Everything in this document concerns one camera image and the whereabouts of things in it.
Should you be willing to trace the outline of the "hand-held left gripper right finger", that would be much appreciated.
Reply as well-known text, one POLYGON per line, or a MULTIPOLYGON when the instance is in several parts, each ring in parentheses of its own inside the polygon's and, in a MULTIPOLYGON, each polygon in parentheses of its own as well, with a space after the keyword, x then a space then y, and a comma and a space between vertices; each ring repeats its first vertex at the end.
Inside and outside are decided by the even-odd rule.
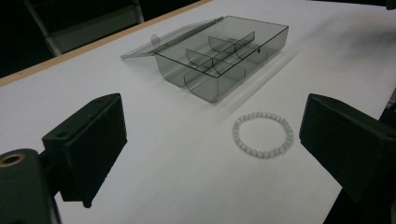
POLYGON ((301 144, 356 202, 396 194, 396 130, 328 96, 307 97, 301 144))

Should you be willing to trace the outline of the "grey metal stand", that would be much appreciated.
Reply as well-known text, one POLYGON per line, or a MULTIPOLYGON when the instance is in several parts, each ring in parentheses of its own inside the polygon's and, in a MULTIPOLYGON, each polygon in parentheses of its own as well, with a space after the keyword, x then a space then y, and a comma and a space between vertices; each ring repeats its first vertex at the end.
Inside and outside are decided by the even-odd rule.
POLYGON ((144 22, 139 0, 22 0, 54 56, 144 22))

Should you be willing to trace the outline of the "clear grey compartment box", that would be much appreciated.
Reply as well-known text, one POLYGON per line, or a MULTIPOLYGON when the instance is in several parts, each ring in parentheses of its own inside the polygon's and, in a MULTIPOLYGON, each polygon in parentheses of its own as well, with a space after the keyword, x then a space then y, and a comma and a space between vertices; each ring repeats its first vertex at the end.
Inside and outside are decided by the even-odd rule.
POLYGON ((182 26, 121 55, 156 59, 163 78, 216 103, 272 60, 289 27, 235 16, 182 26))

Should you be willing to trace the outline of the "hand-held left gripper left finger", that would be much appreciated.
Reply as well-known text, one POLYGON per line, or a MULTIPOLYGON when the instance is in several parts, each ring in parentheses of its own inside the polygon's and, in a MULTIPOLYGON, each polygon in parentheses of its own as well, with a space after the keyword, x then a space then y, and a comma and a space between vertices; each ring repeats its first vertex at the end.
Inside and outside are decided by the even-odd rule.
POLYGON ((127 143, 121 95, 96 98, 42 138, 52 194, 89 208, 127 143))

